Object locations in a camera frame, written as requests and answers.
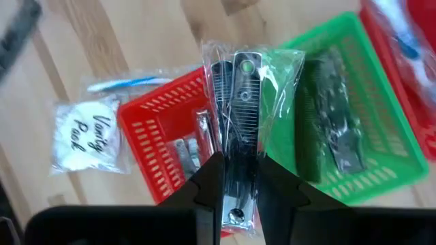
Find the toothbrush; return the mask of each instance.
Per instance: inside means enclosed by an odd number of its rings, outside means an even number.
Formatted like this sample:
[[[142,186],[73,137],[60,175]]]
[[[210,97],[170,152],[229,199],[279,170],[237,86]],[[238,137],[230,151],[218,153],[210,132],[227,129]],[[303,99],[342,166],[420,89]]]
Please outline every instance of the toothbrush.
[[[394,37],[399,43],[401,54],[413,69],[416,80],[426,93],[430,93],[431,101],[436,103],[434,81],[427,76],[424,63],[424,54],[430,50],[420,45],[412,26],[407,21],[401,2],[402,0],[373,0],[378,10],[388,19]]]
[[[161,85],[171,81],[172,79],[169,78],[157,78],[153,76],[132,79],[132,80],[111,80],[111,81],[101,82],[99,84],[90,85],[87,91],[89,93],[97,93],[97,92],[108,91],[116,88],[126,88],[131,86]]]

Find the wood grain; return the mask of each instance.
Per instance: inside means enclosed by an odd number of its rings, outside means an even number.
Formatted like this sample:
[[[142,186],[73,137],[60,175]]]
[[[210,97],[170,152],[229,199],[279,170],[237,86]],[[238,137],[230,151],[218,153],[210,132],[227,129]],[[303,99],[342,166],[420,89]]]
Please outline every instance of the wood grain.
[[[200,63],[202,40],[281,44],[358,0],[41,0],[44,15],[0,84],[0,179],[21,225],[50,206],[153,205],[140,173],[87,170],[49,176],[53,109],[77,101],[85,77]],[[18,9],[0,0],[0,32]],[[436,167],[415,185],[366,206],[436,207]],[[264,244],[235,235],[222,244]]]

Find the wooden table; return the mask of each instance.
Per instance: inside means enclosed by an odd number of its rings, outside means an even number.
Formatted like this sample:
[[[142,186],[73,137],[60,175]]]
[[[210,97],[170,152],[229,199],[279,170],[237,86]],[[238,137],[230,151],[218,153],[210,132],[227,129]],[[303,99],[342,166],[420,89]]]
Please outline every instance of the wooden table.
[[[18,9],[0,0],[0,33]],[[0,179],[21,223],[64,204],[153,204],[138,169],[49,176],[52,113],[75,101],[83,77],[200,63],[202,39],[277,45],[357,0],[44,0],[33,38],[0,84]],[[434,207],[436,169],[419,185],[367,205]],[[263,244],[235,235],[223,244]]]

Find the green plastic basket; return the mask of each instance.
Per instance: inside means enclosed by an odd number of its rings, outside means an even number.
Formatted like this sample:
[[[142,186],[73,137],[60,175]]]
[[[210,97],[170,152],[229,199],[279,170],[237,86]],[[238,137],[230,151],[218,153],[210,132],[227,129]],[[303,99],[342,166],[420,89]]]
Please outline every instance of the green plastic basket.
[[[332,158],[326,157],[322,181],[314,186],[350,205],[423,178],[429,172],[428,164],[355,13],[346,12],[282,45],[282,48],[304,50],[308,57],[331,47],[340,52],[344,62],[352,112],[362,124],[367,170],[340,174]],[[315,108],[306,106],[305,110],[307,116],[295,118],[296,125],[301,125],[298,120],[312,123]],[[296,174],[293,119],[274,122],[266,148],[271,158]],[[316,146],[315,135],[295,144]]]

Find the red container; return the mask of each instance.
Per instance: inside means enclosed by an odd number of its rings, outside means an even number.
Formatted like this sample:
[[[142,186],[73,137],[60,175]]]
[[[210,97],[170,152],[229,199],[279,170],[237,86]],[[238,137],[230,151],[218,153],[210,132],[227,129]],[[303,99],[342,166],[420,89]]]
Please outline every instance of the red container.
[[[186,181],[168,142],[196,132],[193,112],[211,108],[204,83],[204,69],[199,68],[119,108],[118,122],[156,203]]]
[[[396,93],[404,114],[418,140],[418,143],[425,157],[430,161],[436,161],[436,121],[430,117],[430,112],[417,94],[406,84],[415,84],[416,81],[405,80],[400,76],[399,68],[396,65],[395,56],[390,47],[388,36],[376,23],[369,12],[366,1],[362,1],[360,12],[365,29],[374,45],[374,49],[385,69],[386,75]]]

